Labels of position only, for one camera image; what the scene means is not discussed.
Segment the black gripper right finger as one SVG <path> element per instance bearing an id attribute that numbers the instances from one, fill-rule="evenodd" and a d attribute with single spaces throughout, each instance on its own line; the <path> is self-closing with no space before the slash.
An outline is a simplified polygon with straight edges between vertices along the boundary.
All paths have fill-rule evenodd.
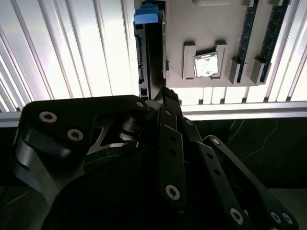
<path id="1" fill-rule="evenodd" d="M 189 225 L 204 230 L 296 230 L 290 211 L 217 137 L 202 138 L 171 92 L 188 163 Z"/>

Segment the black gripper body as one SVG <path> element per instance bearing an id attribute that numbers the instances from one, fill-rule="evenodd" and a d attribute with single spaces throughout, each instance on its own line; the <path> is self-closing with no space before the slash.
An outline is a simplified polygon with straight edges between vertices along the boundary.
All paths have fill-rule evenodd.
<path id="1" fill-rule="evenodd" d="M 71 182 L 57 196 L 45 230 L 214 230 L 225 224 L 212 150 L 193 143 L 142 147 Z"/>

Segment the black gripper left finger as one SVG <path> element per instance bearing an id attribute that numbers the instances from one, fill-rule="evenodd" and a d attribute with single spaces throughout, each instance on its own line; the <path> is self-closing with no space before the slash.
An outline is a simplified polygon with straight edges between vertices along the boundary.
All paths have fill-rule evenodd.
<path id="1" fill-rule="evenodd" d="M 71 182 L 133 150 L 183 146 L 171 92 L 163 87 L 147 101 L 124 95 L 28 104 L 14 142 L 14 175 L 53 204 Z"/>

